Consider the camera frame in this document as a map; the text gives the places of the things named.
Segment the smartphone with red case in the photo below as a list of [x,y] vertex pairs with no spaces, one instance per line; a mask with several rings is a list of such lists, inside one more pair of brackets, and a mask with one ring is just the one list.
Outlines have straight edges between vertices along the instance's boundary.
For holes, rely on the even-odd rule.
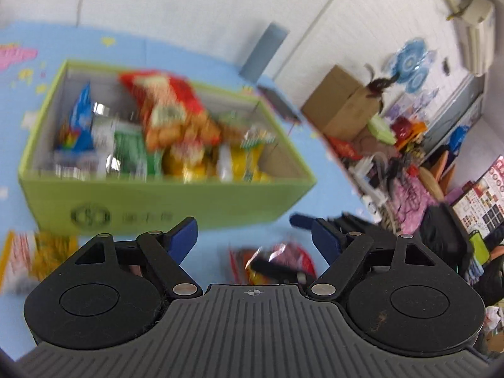
[[277,90],[265,86],[259,86],[258,90],[281,119],[295,124],[301,122],[298,114],[294,112],[289,103],[283,99]]

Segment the white power strip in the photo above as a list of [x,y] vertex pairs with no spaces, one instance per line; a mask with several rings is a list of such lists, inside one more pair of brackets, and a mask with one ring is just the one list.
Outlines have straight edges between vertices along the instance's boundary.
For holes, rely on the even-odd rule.
[[348,168],[350,176],[375,207],[383,207],[389,199],[383,187],[382,169],[373,156],[366,156]]

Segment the white yellow snack bag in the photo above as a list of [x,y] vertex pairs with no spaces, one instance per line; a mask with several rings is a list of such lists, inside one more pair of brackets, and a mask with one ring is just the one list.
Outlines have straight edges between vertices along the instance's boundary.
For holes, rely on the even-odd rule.
[[1,294],[30,293],[77,250],[75,236],[10,230],[1,253]]

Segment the brown cardboard box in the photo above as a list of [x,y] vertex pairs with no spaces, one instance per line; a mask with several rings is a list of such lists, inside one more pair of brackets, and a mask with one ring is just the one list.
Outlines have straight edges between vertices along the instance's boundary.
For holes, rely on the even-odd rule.
[[335,65],[304,102],[301,112],[321,133],[352,142],[380,110],[370,90]]

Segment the blue snack packet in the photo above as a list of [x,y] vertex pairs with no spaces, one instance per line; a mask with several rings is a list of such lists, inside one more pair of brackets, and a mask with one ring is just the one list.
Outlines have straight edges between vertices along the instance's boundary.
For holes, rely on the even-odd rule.
[[93,115],[90,83],[88,83],[79,93],[67,119],[61,123],[55,148],[76,154],[92,151]]

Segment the yellow orange snack bag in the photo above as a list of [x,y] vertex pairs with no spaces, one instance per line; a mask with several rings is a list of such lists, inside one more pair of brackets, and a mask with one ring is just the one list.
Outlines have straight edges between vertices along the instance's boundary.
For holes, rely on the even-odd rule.
[[211,178],[215,168],[207,148],[193,141],[169,147],[162,156],[162,170],[165,175],[190,183]]

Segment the green white snack bag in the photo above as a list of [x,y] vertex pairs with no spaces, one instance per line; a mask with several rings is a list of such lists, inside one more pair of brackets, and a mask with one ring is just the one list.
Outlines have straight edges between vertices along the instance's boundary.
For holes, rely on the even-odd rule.
[[91,136],[101,175],[137,180],[163,175],[162,152],[147,150],[140,125],[97,116],[93,121]]

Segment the green cardboard storage box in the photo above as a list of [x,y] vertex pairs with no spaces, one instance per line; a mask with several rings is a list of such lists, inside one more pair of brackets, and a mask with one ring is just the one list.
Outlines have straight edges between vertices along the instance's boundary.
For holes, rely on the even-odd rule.
[[26,203],[41,230],[64,235],[106,232],[136,235],[168,230],[187,216],[202,229],[271,222],[298,203],[316,178],[272,111],[256,96],[195,82],[210,111],[236,111],[271,129],[259,167],[271,178],[262,183],[223,183],[217,178],[184,183],[177,178],[62,178],[48,169],[61,120],[78,94],[90,86],[92,98],[133,111],[133,97],[120,84],[117,66],[80,60],[61,64],[43,101],[20,160],[18,177]]

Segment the red snack bag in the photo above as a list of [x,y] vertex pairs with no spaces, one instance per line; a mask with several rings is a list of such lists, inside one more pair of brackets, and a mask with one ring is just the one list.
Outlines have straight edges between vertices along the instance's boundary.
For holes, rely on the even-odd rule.
[[149,151],[178,142],[214,146],[221,141],[221,129],[185,78],[161,71],[131,71],[120,73],[119,81],[136,101]]

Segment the yellow chips bag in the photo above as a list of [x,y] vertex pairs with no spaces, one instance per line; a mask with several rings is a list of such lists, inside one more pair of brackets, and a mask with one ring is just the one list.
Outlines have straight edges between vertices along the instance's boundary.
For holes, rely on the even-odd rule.
[[216,173],[221,182],[253,183],[261,180],[259,159],[276,136],[259,125],[223,125]]

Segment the white air conditioner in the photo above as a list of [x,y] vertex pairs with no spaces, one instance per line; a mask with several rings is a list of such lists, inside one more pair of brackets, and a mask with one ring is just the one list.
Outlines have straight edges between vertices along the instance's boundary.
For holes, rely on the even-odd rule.
[[491,0],[469,0],[465,7],[447,0],[452,11],[464,67],[481,77],[495,58],[495,4]]

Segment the clear red jujube bag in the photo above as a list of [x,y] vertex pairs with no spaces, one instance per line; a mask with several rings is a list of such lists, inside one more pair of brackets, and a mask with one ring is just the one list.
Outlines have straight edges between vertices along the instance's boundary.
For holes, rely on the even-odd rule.
[[236,284],[297,284],[307,287],[317,278],[311,256],[294,242],[231,249],[229,258]]

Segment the blue paper wall decorations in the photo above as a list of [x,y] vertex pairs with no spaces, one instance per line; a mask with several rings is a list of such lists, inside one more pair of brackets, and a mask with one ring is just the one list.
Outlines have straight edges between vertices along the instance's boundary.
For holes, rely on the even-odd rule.
[[402,84],[406,93],[416,94],[423,88],[436,60],[437,52],[427,47],[426,40],[417,37],[391,56],[384,71],[396,77],[396,83]]

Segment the grey blue thermos bottle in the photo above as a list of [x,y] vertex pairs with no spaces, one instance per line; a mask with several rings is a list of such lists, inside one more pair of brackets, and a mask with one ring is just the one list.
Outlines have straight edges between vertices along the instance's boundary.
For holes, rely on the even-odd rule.
[[287,28],[275,22],[270,23],[241,67],[240,76],[256,84],[288,35]]

